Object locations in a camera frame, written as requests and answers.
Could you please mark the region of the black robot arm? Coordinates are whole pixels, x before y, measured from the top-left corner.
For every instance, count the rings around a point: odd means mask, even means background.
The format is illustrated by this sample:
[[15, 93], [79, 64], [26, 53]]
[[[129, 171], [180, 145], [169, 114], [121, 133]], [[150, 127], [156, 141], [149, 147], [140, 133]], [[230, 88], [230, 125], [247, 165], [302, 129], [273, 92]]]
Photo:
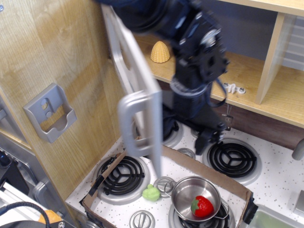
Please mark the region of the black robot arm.
[[213, 111], [223, 102], [210, 99], [213, 83], [226, 73], [229, 61], [221, 28], [200, 0], [104, 0], [135, 33], [153, 33], [169, 42], [175, 56], [170, 90], [162, 94], [163, 134], [175, 121], [198, 132], [197, 155], [218, 143], [226, 125]]

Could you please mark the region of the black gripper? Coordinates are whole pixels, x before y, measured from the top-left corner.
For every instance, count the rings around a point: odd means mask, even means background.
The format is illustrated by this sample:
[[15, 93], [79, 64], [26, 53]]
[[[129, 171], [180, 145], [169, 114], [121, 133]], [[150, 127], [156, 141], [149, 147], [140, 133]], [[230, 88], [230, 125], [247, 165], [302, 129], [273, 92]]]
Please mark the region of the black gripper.
[[212, 86], [208, 85], [204, 93], [195, 98], [185, 98], [169, 90], [162, 92], [164, 141], [177, 131], [176, 121], [200, 132], [195, 141], [196, 155], [202, 155], [209, 145], [222, 140], [222, 131], [227, 125], [214, 109], [222, 106], [225, 100], [211, 102], [211, 89]]

